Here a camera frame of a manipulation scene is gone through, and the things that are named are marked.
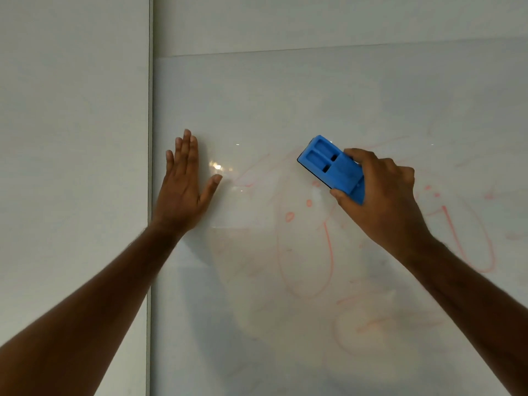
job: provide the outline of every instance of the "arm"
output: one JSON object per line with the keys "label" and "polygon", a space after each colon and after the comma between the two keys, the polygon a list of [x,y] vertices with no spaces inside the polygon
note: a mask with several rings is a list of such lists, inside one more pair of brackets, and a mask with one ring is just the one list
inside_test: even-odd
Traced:
{"label": "arm", "polygon": [[473,271],[429,232],[414,200],[414,170],[372,152],[347,149],[365,175],[358,205],[332,189],[361,229],[431,293],[505,388],[528,395],[528,309]]}
{"label": "arm", "polygon": [[0,348],[0,394],[93,395],[149,287],[179,239],[200,220],[220,183],[200,195],[198,147],[186,130],[153,220],[112,263]]}

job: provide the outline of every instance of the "gray vertical frame edge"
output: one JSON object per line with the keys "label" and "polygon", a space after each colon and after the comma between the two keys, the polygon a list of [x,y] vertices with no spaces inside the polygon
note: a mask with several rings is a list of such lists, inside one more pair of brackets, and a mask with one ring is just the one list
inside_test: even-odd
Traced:
{"label": "gray vertical frame edge", "polygon": [[[147,220],[150,223],[152,219],[152,91],[153,91],[153,72],[154,72],[154,0],[148,0],[148,181],[147,181],[147,192],[148,192],[148,206],[147,206]],[[150,396],[150,321],[152,317],[152,287],[147,293],[147,359],[146,359],[146,386],[145,394]]]}

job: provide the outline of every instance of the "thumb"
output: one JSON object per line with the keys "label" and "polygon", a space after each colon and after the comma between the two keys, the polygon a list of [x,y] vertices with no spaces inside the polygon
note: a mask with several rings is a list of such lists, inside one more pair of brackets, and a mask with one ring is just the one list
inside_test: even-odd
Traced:
{"label": "thumb", "polygon": [[348,214],[350,218],[356,221],[361,214],[361,206],[353,201],[347,194],[338,189],[330,190],[330,194],[334,196],[340,207]]}
{"label": "thumb", "polygon": [[203,192],[200,195],[200,208],[203,209],[203,211],[207,210],[207,207],[213,199],[213,195],[215,194],[216,188],[218,187],[218,184],[221,180],[222,175],[213,175],[205,184],[205,188],[203,189]]}

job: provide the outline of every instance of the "blue whiteboard eraser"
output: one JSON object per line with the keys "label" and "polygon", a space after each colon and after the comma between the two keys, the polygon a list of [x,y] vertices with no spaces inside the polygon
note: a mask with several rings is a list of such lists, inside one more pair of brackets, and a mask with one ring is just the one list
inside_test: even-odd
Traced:
{"label": "blue whiteboard eraser", "polygon": [[314,137],[297,161],[330,189],[339,189],[363,204],[365,178],[361,166],[323,136]]}

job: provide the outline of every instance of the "forearm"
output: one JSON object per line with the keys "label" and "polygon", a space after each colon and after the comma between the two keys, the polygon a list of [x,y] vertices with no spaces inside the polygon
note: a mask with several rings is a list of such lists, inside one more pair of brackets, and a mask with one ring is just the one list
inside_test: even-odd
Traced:
{"label": "forearm", "polygon": [[508,391],[528,395],[528,310],[437,242],[402,260]]}
{"label": "forearm", "polygon": [[0,394],[94,394],[176,242],[147,228],[93,279],[0,348]]}

